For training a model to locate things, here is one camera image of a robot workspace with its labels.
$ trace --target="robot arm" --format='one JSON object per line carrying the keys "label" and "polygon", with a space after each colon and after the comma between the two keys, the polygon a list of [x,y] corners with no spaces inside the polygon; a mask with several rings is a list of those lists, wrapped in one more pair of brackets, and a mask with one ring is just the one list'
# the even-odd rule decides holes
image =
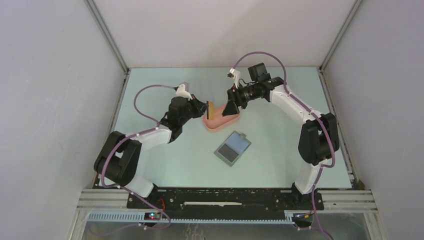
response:
{"label": "robot arm", "polygon": [[322,114],[304,103],[288,86],[284,86],[280,77],[271,78],[263,63],[249,67],[248,71],[252,82],[246,86],[238,83],[239,71],[231,69],[228,73],[227,76],[234,79],[234,86],[227,91],[228,102],[222,115],[238,114],[239,107],[245,109],[248,101],[264,98],[281,108],[291,119],[300,124],[302,128],[298,150],[304,162],[294,185],[300,194],[309,194],[321,165],[326,164],[331,158],[327,139],[322,132],[320,133],[321,126],[312,113],[320,116],[319,119],[324,123],[335,151],[340,147],[336,118],[331,113]]}
{"label": "robot arm", "polygon": [[[127,186],[142,197],[147,197],[150,194],[154,184],[142,176],[136,175],[140,153],[155,146],[175,141],[182,133],[183,125],[190,119],[203,116],[208,108],[207,104],[199,101],[194,94],[188,92],[188,83],[180,84],[176,88],[175,95],[158,127],[152,131],[137,134],[117,149],[116,152],[122,153],[122,156],[118,157],[115,154],[111,158],[106,169],[106,178],[120,186]],[[96,172],[102,173],[108,155],[125,137],[125,134],[118,131],[109,135],[94,163]]]}

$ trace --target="camera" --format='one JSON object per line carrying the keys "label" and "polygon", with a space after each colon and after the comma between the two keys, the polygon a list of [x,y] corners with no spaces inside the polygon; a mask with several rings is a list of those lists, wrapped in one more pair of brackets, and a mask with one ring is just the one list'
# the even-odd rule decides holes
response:
{"label": "camera", "polygon": [[245,109],[250,100],[263,98],[269,102],[270,91],[274,90],[276,86],[283,84],[281,77],[271,78],[263,62],[248,67],[247,70],[249,71],[251,82],[246,83],[245,86],[239,83],[238,88],[233,85],[226,91],[228,100],[222,112],[223,116],[240,113],[239,107]]}

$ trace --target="enclosure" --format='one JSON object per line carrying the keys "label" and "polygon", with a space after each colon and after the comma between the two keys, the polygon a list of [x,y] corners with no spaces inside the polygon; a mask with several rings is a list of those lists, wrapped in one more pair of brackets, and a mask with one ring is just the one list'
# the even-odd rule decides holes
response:
{"label": "enclosure", "polygon": [[[175,196],[233,189],[255,194],[261,217],[209,219],[199,207],[199,217],[144,230],[139,223],[156,223],[145,217],[156,210],[124,189],[103,188],[93,170],[111,132],[155,126],[133,105],[160,120],[175,96],[152,88],[135,99],[140,89],[187,82],[200,101],[225,106],[231,67],[263,51],[286,74],[255,54],[238,65],[244,80],[263,62],[305,103],[337,119],[336,164],[317,184],[322,227],[334,239],[419,239],[419,221],[409,216],[424,211],[423,7],[412,0],[0,3],[2,237],[325,239],[315,215],[311,230],[294,226],[309,210],[271,217],[302,168],[301,126],[265,99],[250,101],[218,132],[189,120],[178,139],[142,152],[136,172],[163,192],[165,213],[179,203]],[[251,145],[229,167],[214,151],[233,131]],[[277,198],[269,205],[271,190]]]}

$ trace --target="cable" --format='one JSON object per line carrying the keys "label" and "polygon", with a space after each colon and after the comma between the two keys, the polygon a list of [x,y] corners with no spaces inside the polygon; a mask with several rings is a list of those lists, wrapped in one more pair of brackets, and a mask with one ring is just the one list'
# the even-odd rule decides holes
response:
{"label": "cable", "polygon": [[145,118],[148,118],[148,119],[150,119],[150,120],[154,121],[157,125],[159,125],[159,121],[158,121],[157,119],[155,119],[155,118],[153,118],[153,117],[151,117],[151,116],[149,116],[149,115],[146,115],[146,114],[142,113],[142,112],[141,112],[141,111],[137,108],[137,104],[136,104],[136,102],[137,102],[137,98],[139,97],[139,95],[140,95],[140,94],[141,94],[144,90],[149,89],[149,88],[155,88],[155,87],[162,87],[162,88],[168,88],[168,89],[173,89],[173,90],[175,90],[175,88],[174,88],[173,86],[162,85],[162,84],[153,84],[153,85],[150,85],[150,86],[143,87],[140,91],[138,91],[138,92],[137,92],[137,94],[136,94],[136,95],[135,95],[135,97],[134,97],[134,108],[135,108],[135,110],[137,111],[137,113],[139,113],[141,116],[143,116],[143,117],[145,117]]}
{"label": "cable", "polygon": [[321,174],[322,174],[322,172],[323,172],[323,168],[332,168],[332,167],[334,167],[335,166],[335,164],[336,164],[336,156],[335,156],[335,152],[334,152],[334,148],[333,148],[333,143],[331,142],[331,139],[330,139],[330,135],[329,135],[329,133],[327,132],[327,129],[326,129],[326,127],[324,126],[324,123],[321,121],[321,119],[314,113],[314,112],[312,112],[312,109],[310,109],[304,102],[302,102],[299,98],[297,98],[295,95],[293,95],[293,94],[291,94],[290,93],[290,91],[289,91],[289,89],[287,88],[287,72],[286,72],[286,68],[284,67],[284,64],[276,57],[276,56],[274,56],[274,55],[272,55],[271,53],[268,53],[268,52],[264,52],[264,51],[253,51],[253,52],[249,52],[249,53],[246,53],[245,55],[243,55],[235,64],[234,64],[234,66],[232,67],[233,69],[236,69],[236,67],[239,65],[239,63],[245,58],[245,57],[247,57],[247,56],[250,56],[250,55],[254,55],[254,54],[263,54],[263,55],[267,55],[267,56],[270,56],[270,57],[272,57],[273,59],[275,59],[279,64],[280,64],[280,66],[281,66],[281,68],[282,68],[282,71],[284,72],[284,78],[283,78],[283,87],[284,87],[284,91],[285,91],[285,93],[286,94],[288,94],[288,96],[291,98],[291,99],[293,99],[295,102],[297,102],[297,103],[299,103],[307,112],[308,112],[308,114],[310,114],[311,116],[313,116],[315,119],[316,119],[316,121],[318,122],[318,124],[321,126],[321,128],[322,128],[322,132],[324,133],[324,135],[325,135],[325,138],[326,138],[326,140],[327,140],[327,143],[328,143],[328,146],[329,146],[329,148],[330,148],[330,153],[331,153],[331,159],[332,159],[332,161],[331,161],[331,164],[330,165],[326,165],[326,164],[323,164],[323,165],[321,165],[320,166],[320,168],[319,168],[319,172],[318,172],[318,175],[316,176],[316,179],[315,179],[315,181],[314,181],[314,183],[313,183],[313,185],[312,185],[312,208],[313,208],[313,212],[314,212],[314,214],[315,214],[315,216],[316,216],[316,221],[317,221],[317,223],[318,223],[318,226],[319,226],[319,229],[321,230],[321,232],[322,232],[322,234],[324,235],[324,236],[329,236],[330,237],[330,239],[333,239],[333,237],[327,232],[327,231],[325,231],[324,229],[323,229],[323,227],[321,226],[321,222],[320,222],[320,219],[318,218],[318,214],[317,214],[317,207],[315,206],[315,188],[316,188],[316,186],[317,186],[317,183],[318,183],[318,181],[320,180],[320,177],[321,177]]}
{"label": "cable", "polygon": [[239,79],[239,81],[240,81],[240,80],[241,80],[244,84],[246,84],[247,86],[249,86],[249,85],[250,85],[250,84],[252,84],[252,83],[255,83],[254,81],[251,81],[251,82],[247,82],[247,83],[246,83],[246,82],[245,82],[245,80],[244,80],[243,78],[240,78],[240,79]]}
{"label": "cable", "polygon": [[[298,231],[312,230],[312,229],[320,230],[319,227],[315,227],[315,226],[311,226],[310,228],[309,227],[299,227],[296,223],[294,224],[294,227],[297,228]],[[324,230],[324,235],[327,235],[331,240],[334,240],[333,236],[331,236],[331,234],[326,230]]]}
{"label": "cable", "polygon": [[117,232],[119,232],[119,231],[121,231],[121,230],[123,230],[123,229],[130,228],[130,227],[135,227],[135,226],[138,226],[138,225],[139,225],[138,223],[128,224],[128,225],[122,226],[122,227],[120,227],[120,228],[118,228],[118,229],[115,229],[115,230],[110,231],[110,232],[107,232],[107,233],[97,233],[97,232],[93,232],[93,230],[92,230],[92,228],[91,228],[91,226],[92,226],[92,225],[90,225],[90,226],[88,227],[88,231],[89,231],[92,235],[94,235],[94,236],[97,236],[97,237],[106,237],[106,236],[110,236],[110,235],[112,235],[112,234],[114,234],[114,233],[117,233]]}

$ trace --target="light blue table surface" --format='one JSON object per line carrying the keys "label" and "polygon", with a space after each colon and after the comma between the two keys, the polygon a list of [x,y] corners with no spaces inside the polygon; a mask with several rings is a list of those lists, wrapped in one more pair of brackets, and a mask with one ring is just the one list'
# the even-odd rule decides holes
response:
{"label": "light blue table surface", "polygon": [[[139,115],[133,101],[136,93],[152,84],[177,86],[189,83],[189,91],[215,107],[227,102],[227,89],[233,82],[226,78],[229,67],[133,68],[119,110],[115,130],[125,134],[154,127],[155,123]],[[279,67],[268,67],[271,77],[283,77]],[[246,67],[237,69],[250,82]],[[314,109],[329,109],[315,67],[288,67],[287,82],[291,89]],[[138,108],[160,120],[168,110],[175,92],[168,88],[150,88],[140,94]],[[214,151],[233,132],[246,134],[251,146],[232,166],[214,155]],[[302,158],[298,152],[301,126],[281,109],[265,99],[250,101],[238,122],[211,133],[202,118],[189,120],[182,134],[170,144],[144,152],[137,173],[160,187],[216,188],[289,188],[295,181]],[[320,188],[350,188],[351,184],[342,152],[336,152],[336,164],[325,169]]]}

